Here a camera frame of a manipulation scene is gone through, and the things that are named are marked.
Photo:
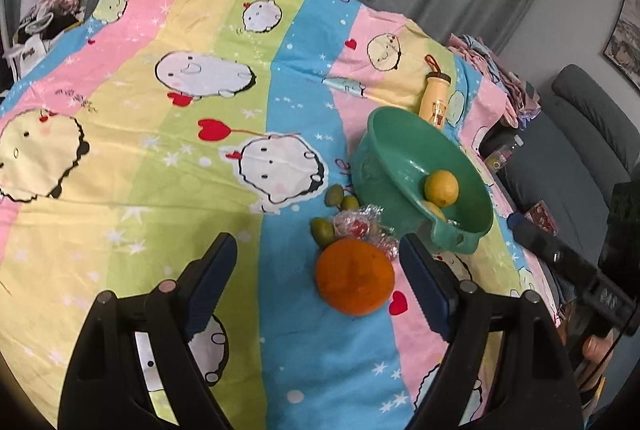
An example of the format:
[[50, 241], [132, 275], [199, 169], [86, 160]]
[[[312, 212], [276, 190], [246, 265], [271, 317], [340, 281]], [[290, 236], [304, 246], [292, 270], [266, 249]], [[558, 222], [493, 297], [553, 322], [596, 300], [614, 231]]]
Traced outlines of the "person's right hand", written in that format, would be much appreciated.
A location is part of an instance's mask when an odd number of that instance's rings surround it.
[[[574, 317], [573, 308], [573, 303], [567, 303], [560, 311], [561, 324], [558, 327], [558, 333], [566, 348], [568, 348], [567, 324]], [[618, 331], [612, 328], [605, 337], [589, 336], [586, 339], [582, 345], [582, 364], [574, 372], [574, 378], [580, 390], [588, 390], [600, 381], [608, 363], [612, 360], [613, 353], [608, 351], [617, 336]]]

